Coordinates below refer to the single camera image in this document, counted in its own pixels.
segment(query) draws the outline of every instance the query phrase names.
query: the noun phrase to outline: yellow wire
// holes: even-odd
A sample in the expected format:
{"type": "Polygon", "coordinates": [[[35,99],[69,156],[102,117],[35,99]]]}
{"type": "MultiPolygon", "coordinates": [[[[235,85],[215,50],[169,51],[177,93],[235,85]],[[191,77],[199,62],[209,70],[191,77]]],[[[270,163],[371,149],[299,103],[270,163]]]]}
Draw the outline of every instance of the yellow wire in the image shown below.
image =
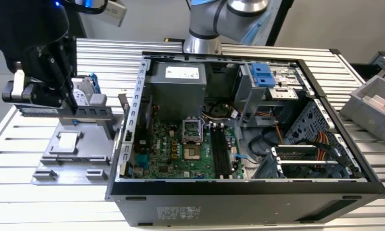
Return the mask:
{"type": "Polygon", "coordinates": [[[329,144],[329,139],[327,139],[327,136],[326,136],[325,133],[323,133],[323,136],[325,136],[326,144],[329,144]]]}

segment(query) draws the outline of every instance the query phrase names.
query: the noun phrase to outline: sticker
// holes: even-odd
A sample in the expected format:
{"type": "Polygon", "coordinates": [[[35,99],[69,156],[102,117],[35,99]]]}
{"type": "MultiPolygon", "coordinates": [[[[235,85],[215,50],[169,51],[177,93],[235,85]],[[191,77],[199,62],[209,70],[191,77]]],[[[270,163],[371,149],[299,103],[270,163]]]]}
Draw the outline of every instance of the sticker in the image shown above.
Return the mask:
{"type": "Polygon", "coordinates": [[[169,66],[165,69],[165,77],[199,79],[198,67],[169,66]]]}
{"type": "Polygon", "coordinates": [[[199,206],[161,206],[157,207],[157,215],[161,220],[198,219],[199,206]]]}
{"type": "Polygon", "coordinates": [[[21,108],[21,112],[25,112],[25,113],[58,114],[57,109],[50,109],[50,108],[21,108]]]}
{"type": "Polygon", "coordinates": [[[71,93],[74,95],[77,105],[78,106],[89,106],[87,98],[85,96],[83,91],[81,91],[79,89],[74,89],[71,93]]]}
{"type": "Polygon", "coordinates": [[[233,112],[230,113],[230,117],[231,118],[237,118],[238,112],[235,110],[233,110],[233,112]]]}

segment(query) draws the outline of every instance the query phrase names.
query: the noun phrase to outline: gray plastic tray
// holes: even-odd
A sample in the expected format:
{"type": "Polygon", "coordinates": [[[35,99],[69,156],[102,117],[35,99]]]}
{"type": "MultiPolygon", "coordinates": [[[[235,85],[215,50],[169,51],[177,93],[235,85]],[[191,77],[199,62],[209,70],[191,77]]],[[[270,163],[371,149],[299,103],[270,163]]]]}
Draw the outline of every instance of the gray plastic tray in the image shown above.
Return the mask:
{"type": "Polygon", "coordinates": [[[350,93],[350,99],[339,113],[385,141],[385,112],[362,99],[375,95],[385,99],[385,80],[378,76],[350,93]]]}

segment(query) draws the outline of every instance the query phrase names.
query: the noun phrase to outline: white label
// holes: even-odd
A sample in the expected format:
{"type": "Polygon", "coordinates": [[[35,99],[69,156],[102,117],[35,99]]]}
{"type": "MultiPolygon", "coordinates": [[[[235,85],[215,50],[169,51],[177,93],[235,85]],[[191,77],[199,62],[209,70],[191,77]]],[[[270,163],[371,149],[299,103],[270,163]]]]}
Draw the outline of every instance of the white label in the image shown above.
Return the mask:
{"type": "Polygon", "coordinates": [[[58,140],[59,148],[71,149],[75,147],[75,142],[77,142],[77,133],[61,132],[58,140]]]}
{"type": "Polygon", "coordinates": [[[165,69],[165,77],[199,79],[198,67],[169,66],[165,69]]]}
{"type": "Polygon", "coordinates": [[[21,111],[25,113],[46,113],[46,114],[55,113],[58,114],[57,109],[50,109],[50,108],[22,108],[21,111]]]}
{"type": "Polygon", "coordinates": [[[74,89],[73,95],[78,106],[89,106],[83,91],[81,91],[79,89],[74,89]]]}
{"type": "Polygon", "coordinates": [[[233,110],[233,112],[230,113],[230,117],[231,118],[237,118],[238,112],[235,110],[233,110]]]}
{"type": "Polygon", "coordinates": [[[201,212],[199,206],[162,206],[157,207],[157,215],[161,220],[175,220],[175,219],[198,219],[201,212]]]}

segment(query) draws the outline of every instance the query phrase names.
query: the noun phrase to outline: metal slotted surface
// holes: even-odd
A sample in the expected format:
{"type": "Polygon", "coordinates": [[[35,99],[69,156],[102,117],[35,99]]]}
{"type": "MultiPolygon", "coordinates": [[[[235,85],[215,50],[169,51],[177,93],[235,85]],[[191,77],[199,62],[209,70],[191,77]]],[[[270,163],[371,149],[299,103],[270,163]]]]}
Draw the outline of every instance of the metal slotted surface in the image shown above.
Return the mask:
{"type": "MultiPolygon", "coordinates": [[[[141,51],[181,52],[179,43],[79,39],[77,45],[78,74],[95,72],[115,113],[121,112],[117,94],[126,92],[131,100],[141,51]]],[[[223,54],[303,59],[335,109],[361,84],[349,65],[329,50],[223,45],[223,54]]],[[[350,121],[343,122],[385,185],[385,144],[350,121]]],[[[105,186],[29,184],[57,123],[57,119],[23,118],[11,108],[0,124],[0,230],[135,230],[127,226],[115,204],[103,201],[105,186]]],[[[151,229],[383,231],[385,198],[325,225],[151,229]]]]}

